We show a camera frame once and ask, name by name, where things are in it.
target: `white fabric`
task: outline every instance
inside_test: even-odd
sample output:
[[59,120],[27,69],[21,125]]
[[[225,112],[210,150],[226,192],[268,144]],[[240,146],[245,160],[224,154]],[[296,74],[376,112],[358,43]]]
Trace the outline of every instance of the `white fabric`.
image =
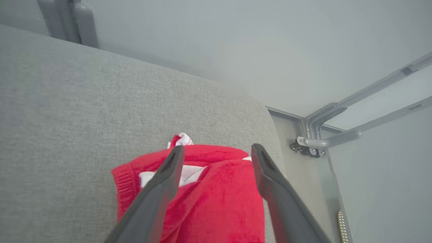
[[186,145],[193,145],[194,143],[192,142],[192,139],[184,132],[181,132],[179,135],[180,137],[179,140],[177,140],[177,142],[175,143],[176,146],[186,146]]
[[[200,177],[205,167],[183,165],[181,169],[180,182],[178,186],[183,186],[195,182]],[[144,188],[146,184],[153,178],[156,172],[144,171],[139,174],[141,180],[141,188]]]

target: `caster wheel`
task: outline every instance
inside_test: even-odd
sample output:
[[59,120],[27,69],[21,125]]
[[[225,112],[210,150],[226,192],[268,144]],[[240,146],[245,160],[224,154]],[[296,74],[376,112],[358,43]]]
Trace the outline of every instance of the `caster wheel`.
[[292,150],[297,151],[300,149],[299,144],[294,142],[289,146]]

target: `metal frame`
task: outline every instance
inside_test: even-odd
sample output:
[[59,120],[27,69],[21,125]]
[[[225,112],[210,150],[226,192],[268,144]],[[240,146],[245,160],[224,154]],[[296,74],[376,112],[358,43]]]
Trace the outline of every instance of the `metal frame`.
[[[346,111],[348,106],[351,106],[379,91],[387,88],[388,86],[404,79],[405,77],[411,75],[414,72],[417,72],[429,65],[432,64],[432,52],[424,55],[423,57],[415,60],[402,67],[401,69],[387,75],[386,77],[378,80],[377,82],[367,86],[366,88],[356,92],[355,94],[341,100],[340,102],[332,102],[323,108],[315,111],[314,113],[302,118],[300,116],[290,114],[287,112],[280,111],[278,109],[274,109],[271,107],[267,107],[269,111],[278,112],[296,119],[301,119],[303,129],[305,132],[305,137],[297,137],[296,143],[303,147],[309,148],[309,153],[313,157],[325,157],[325,149],[339,145],[341,143],[345,143],[354,139],[357,139],[361,136],[361,131],[365,131],[372,127],[381,125],[386,122],[390,122],[399,117],[405,116],[411,112],[420,110],[421,107],[424,108],[425,105],[429,106],[432,103],[432,96],[410,106],[407,106],[401,110],[392,112],[388,115],[385,115],[376,120],[367,122],[361,126],[350,129],[349,131],[343,131],[340,134],[337,134],[328,139],[321,139],[321,129],[328,128],[328,125],[325,125],[325,122],[332,119],[336,115]],[[332,129],[337,129],[338,131],[342,131],[342,129],[332,127]]]

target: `gray upholstery fabric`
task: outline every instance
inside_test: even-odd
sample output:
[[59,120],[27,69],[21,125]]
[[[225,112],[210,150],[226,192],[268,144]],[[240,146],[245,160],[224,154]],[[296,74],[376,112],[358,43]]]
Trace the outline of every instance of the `gray upholstery fabric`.
[[110,170],[179,132],[282,163],[265,107],[199,77],[0,26],[0,80],[0,242],[103,241]]

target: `metal bracket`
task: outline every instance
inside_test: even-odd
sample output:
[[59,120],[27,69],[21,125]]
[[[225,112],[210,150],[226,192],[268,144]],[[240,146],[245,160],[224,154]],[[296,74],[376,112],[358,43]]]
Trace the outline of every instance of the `metal bracket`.
[[324,158],[325,149],[345,143],[361,136],[360,131],[346,131],[328,139],[321,139],[321,128],[324,123],[340,113],[346,111],[347,107],[337,107],[338,103],[332,102],[316,112],[302,119],[303,129],[307,137],[298,137],[291,145],[291,149],[304,150],[304,147],[309,149],[308,153],[311,157]]
[[413,72],[417,71],[417,69],[416,69],[416,70],[412,70],[411,67],[412,67],[412,65],[410,65],[410,66],[408,66],[408,67],[406,67],[406,68],[404,68],[404,69],[402,69],[402,70],[400,70],[400,71],[401,71],[405,76],[408,76],[408,75],[412,74]]
[[339,144],[343,144],[357,138],[360,138],[362,132],[358,130],[353,131],[345,131],[339,134],[336,134],[327,139],[313,139],[313,138],[305,138],[305,137],[297,137],[297,142],[301,146],[317,148],[317,149],[328,149],[330,147],[334,147]]

